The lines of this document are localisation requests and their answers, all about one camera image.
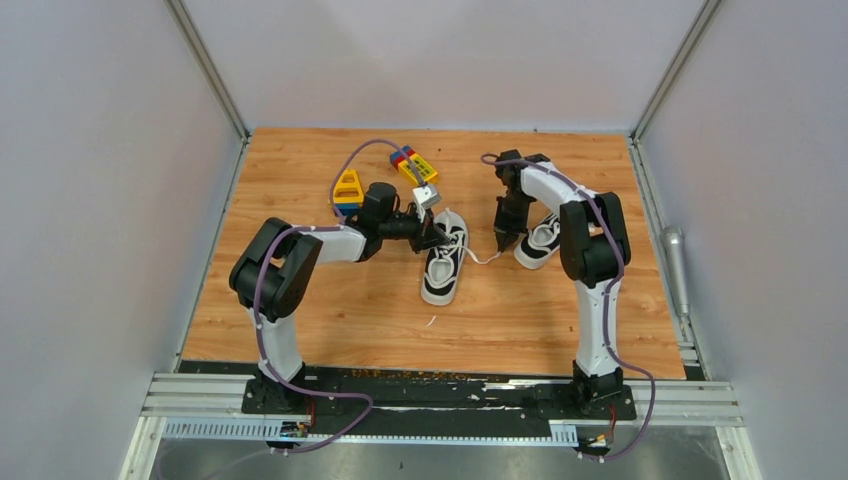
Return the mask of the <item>black white sneaker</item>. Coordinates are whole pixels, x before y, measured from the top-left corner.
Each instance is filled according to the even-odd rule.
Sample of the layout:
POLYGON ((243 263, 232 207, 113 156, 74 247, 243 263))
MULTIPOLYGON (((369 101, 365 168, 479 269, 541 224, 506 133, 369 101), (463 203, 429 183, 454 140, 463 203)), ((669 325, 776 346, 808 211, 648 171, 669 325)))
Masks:
POLYGON ((514 257, 524 268, 537 270, 543 267, 560 248, 560 220, 548 214, 530 229, 514 249, 514 257))

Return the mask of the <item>white shoe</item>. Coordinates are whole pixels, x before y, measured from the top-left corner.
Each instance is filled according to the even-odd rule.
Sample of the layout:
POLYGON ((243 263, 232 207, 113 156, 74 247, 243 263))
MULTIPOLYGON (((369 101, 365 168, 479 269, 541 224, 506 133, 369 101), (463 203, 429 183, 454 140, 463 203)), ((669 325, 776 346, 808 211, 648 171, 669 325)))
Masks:
POLYGON ((421 286, 422 299, 434 306, 450 304, 458 289, 459 275, 464 262, 457 253, 439 258, 435 248, 428 251, 421 286))

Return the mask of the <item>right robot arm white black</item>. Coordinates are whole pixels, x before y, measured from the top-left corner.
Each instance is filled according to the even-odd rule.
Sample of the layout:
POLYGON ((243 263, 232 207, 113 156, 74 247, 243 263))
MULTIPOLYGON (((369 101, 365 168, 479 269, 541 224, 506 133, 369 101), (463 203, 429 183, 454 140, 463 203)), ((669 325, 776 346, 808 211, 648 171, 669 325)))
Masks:
POLYGON ((567 177, 543 154, 516 150, 485 153, 506 192, 498 197, 494 235, 499 251, 530 237, 529 208, 539 201, 558 219, 554 237, 562 268, 578 299, 579 341, 573 362, 571 403, 596 417, 621 396, 623 362, 614 338, 616 300, 631 250, 619 197, 596 193, 567 177))

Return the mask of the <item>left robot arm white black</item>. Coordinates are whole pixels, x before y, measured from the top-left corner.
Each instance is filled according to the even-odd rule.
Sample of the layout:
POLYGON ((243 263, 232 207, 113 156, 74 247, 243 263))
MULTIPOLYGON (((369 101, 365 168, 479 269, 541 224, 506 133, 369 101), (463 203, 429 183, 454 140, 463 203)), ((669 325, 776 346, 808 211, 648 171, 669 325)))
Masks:
POLYGON ((425 183, 412 195, 409 206, 401 209, 395 188, 375 182, 360 210, 337 225, 292 225, 269 218, 232 268, 229 287, 251 317, 258 367, 272 380, 267 397, 279 411, 296 412, 306 400, 306 386, 295 379, 304 367, 295 312, 317 266, 368 261, 387 240, 406 241, 415 253, 447 244, 432 212, 441 199, 436 187, 425 183))

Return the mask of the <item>yellow triangle toy block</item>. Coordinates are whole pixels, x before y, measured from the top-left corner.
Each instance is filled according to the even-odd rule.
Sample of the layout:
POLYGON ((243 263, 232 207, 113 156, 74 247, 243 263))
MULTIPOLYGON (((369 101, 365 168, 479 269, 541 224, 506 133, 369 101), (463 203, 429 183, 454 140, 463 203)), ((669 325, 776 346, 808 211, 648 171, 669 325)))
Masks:
POLYGON ((342 217, 356 214, 364 202, 364 189, 355 169, 346 169, 335 183, 330 196, 330 205, 342 217))

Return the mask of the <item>colourful toy block stack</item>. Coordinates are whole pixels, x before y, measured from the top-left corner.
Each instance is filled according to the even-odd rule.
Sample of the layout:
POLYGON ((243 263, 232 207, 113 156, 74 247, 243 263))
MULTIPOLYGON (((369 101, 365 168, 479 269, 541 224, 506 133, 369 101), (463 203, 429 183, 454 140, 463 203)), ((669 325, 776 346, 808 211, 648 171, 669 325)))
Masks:
POLYGON ((402 152, 391 153, 389 163, 413 187, 418 186, 420 180, 435 184, 440 179, 438 171, 408 145, 402 147, 402 152))

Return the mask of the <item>grey metal cylinder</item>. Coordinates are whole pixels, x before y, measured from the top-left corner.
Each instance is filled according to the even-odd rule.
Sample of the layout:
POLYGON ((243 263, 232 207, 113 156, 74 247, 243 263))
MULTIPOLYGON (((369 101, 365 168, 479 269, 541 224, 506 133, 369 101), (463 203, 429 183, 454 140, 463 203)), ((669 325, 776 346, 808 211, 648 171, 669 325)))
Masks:
POLYGON ((669 287, 679 317, 688 317, 691 311, 685 262, 684 235, 680 228, 663 229, 662 243, 669 273, 669 287))

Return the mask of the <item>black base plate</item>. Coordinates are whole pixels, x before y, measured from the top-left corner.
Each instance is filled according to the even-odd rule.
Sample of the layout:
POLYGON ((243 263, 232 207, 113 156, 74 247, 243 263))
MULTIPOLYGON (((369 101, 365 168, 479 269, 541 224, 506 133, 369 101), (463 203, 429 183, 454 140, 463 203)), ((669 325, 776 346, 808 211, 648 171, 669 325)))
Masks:
POLYGON ((254 364, 185 361, 185 374, 250 374, 242 413, 306 414, 311 432, 336 433, 354 423, 353 433, 374 436, 547 437, 552 420, 593 420, 602 425, 637 417, 632 392, 600 407, 580 409, 571 396, 571 382, 535 378, 507 389, 507 377, 490 379, 462 373, 373 370, 307 366, 295 378, 297 386, 333 394, 370 396, 374 405, 358 423, 366 402, 348 397, 306 397, 264 377, 254 364))

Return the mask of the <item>aluminium frame rail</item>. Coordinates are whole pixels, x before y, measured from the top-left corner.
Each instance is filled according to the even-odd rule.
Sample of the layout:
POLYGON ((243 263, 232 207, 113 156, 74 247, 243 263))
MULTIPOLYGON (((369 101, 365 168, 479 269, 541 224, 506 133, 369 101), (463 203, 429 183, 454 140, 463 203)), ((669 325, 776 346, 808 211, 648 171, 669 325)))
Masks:
POLYGON ((250 374, 156 373, 141 417, 239 418, 250 374))

